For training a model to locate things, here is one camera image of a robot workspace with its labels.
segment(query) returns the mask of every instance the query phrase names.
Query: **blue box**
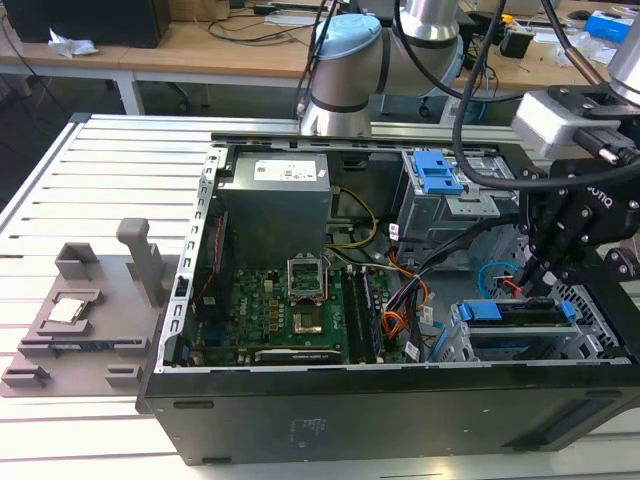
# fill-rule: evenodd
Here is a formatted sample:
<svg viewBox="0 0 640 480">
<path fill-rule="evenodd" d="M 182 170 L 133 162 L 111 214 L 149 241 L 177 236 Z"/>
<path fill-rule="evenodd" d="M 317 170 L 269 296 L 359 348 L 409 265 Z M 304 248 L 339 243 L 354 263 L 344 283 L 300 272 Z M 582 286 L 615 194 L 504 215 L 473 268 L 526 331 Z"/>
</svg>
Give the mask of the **blue box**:
<svg viewBox="0 0 640 480">
<path fill-rule="evenodd" d="M 606 13 L 596 10 L 589 17 L 584 27 L 585 32 L 589 32 L 592 37 L 604 38 L 612 42 L 622 43 L 631 31 L 633 19 L 612 18 Z"/>
</svg>

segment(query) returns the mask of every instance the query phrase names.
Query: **cpu socket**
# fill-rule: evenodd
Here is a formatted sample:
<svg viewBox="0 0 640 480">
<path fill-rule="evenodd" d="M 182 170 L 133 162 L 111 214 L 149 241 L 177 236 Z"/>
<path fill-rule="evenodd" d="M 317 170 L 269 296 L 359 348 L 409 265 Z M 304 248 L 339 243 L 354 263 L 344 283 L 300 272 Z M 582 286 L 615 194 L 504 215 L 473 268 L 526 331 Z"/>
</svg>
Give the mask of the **cpu socket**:
<svg viewBox="0 0 640 480">
<path fill-rule="evenodd" d="M 293 333 L 295 335 L 322 335 L 324 312 L 316 305 L 296 305 L 291 308 Z"/>
</svg>

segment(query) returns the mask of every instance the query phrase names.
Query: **blue cable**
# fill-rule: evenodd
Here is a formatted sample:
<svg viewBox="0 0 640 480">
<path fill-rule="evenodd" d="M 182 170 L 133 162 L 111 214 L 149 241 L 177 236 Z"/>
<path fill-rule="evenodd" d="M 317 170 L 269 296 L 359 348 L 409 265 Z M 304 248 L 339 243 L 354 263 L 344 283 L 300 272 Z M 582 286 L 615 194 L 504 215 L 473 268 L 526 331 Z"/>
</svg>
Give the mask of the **blue cable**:
<svg viewBox="0 0 640 480">
<path fill-rule="evenodd" d="M 483 298 L 491 298 L 491 295 L 489 295 L 489 292 L 487 291 L 487 289 L 485 288 L 482 282 L 482 275 L 484 274 L 484 272 L 487 271 L 487 269 L 491 267 L 508 267 L 516 272 L 520 270 L 516 265 L 514 265 L 511 262 L 490 262 L 490 263 L 487 263 L 486 265 L 483 265 L 480 268 L 480 270 L 478 270 L 478 279 L 476 282 L 478 285 L 478 291 L 480 292 Z"/>
</svg>

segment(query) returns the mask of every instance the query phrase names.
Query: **green motherboard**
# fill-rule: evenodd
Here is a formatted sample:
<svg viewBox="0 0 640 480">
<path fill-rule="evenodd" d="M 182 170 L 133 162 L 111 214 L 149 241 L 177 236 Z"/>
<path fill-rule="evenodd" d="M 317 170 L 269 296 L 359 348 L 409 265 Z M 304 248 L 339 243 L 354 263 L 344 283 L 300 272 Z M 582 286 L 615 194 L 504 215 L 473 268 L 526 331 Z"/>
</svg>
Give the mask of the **green motherboard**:
<svg viewBox="0 0 640 480">
<path fill-rule="evenodd" d="M 252 353 L 267 349 L 331 350 L 349 363 L 349 345 L 339 270 L 325 272 L 323 302 L 289 301 L 286 270 L 236 270 L 229 319 L 199 323 L 192 358 L 196 365 L 250 364 Z M 370 271 L 376 309 L 389 298 L 386 274 Z M 319 288 L 317 273 L 296 274 L 296 289 Z"/>
</svg>

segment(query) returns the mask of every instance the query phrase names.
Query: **aluminum workbench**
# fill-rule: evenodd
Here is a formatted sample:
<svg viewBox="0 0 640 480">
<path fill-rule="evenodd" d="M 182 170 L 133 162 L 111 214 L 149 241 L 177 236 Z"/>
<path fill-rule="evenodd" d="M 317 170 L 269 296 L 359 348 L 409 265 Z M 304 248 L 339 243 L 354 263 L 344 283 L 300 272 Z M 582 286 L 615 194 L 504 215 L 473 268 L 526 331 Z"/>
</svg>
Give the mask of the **aluminum workbench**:
<svg viewBox="0 0 640 480">
<path fill-rule="evenodd" d="M 122 217 L 140 216 L 149 219 L 150 241 L 162 254 L 179 254 L 210 133 L 295 131 L 286 120 L 75 120 L 0 214 L 1 371 L 52 286 L 53 260 L 65 242 L 88 241 L 98 255 L 127 254 L 116 228 Z M 429 125 L 375 124 L 374 133 L 450 138 L 450 130 Z M 518 142 L 499 127 L 472 127 L 465 138 Z M 0 478 L 640 478 L 640 409 L 557 453 L 192 468 L 134 403 L 133 397 L 0 398 Z"/>
</svg>

